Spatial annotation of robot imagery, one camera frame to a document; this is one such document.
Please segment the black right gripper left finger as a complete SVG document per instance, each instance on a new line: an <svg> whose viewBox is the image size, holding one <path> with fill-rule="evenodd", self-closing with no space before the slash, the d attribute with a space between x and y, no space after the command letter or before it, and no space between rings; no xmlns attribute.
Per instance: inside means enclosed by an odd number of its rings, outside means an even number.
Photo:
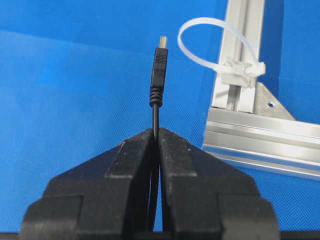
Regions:
<svg viewBox="0 0 320 240"><path fill-rule="evenodd" d="M124 240L147 229L153 132L52 178L22 221L22 240Z"/></svg>

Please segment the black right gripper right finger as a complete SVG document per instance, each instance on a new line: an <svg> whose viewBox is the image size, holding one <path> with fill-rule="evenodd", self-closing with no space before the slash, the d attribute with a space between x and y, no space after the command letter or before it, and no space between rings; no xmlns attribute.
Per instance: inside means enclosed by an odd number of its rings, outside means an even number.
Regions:
<svg viewBox="0 0 320 240"><path fill-rule="evenodd" d="M174 239L279 239L273 207L252 177L165 128L158 146Z"/></svg>

